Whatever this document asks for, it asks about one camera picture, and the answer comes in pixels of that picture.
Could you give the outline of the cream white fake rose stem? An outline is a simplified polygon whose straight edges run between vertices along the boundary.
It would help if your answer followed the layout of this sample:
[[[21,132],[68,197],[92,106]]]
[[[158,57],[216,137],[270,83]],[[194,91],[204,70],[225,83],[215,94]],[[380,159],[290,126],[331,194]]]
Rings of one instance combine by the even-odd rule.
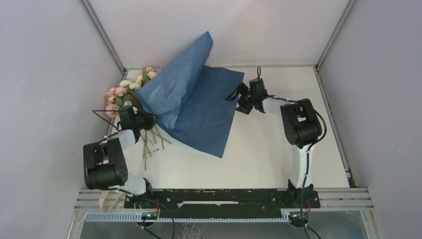
[[[142,85],[138,82],[132,82],[131,80],[122,80],[118,86],[135,91],[139,90],[142,87]]]

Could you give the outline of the peach fake rose stem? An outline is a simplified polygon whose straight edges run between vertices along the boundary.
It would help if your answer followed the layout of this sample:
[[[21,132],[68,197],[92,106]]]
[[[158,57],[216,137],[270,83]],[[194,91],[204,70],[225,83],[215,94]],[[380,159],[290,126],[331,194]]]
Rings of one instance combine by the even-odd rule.
[[[141,73],[137,76],[136,82],[142,87],[156,77],[157,71],[152,67],[142,68]]]

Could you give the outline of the blue wrapping paper sheet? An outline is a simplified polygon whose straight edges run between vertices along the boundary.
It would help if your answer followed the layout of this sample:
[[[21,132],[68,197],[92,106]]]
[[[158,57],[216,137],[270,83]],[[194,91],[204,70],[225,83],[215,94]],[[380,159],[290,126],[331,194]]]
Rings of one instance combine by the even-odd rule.
[[[159,116],[158,125],[173,139],[222,158],[231,130],[235,101],[226,101],[244,73],[206,66],[213,47],[207,31],[135,92],[143,109]]]

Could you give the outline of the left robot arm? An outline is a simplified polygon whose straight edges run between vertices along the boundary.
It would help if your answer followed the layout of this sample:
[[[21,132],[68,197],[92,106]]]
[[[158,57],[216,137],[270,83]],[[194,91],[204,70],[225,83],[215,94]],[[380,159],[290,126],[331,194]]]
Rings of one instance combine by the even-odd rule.
[[[152,129],[160,117],[132,105],[110,113],[121,117],[114,126],[116,132],[83,147],[85,185],[90,190],[117,190],[136,197],[141,206],[151,207],[156,200],[151,183],[129,172],[123,152],[139,141],[142,130]]]

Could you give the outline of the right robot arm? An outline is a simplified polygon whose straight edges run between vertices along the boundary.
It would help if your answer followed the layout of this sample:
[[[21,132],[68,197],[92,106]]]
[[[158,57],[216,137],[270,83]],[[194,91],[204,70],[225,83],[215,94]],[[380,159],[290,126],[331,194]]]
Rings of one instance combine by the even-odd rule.
[[[288,202],[301,207],[314,190],[311,166],[315,146],[326,135],[326,123],[320,113],[307,98],[294,101],[268,94],[261,78],[251,80],[249,85],[240,83],[226,101],[237,101],[236,110],[246,115],[256,109],[281,117],[285,137],[293,147]]]

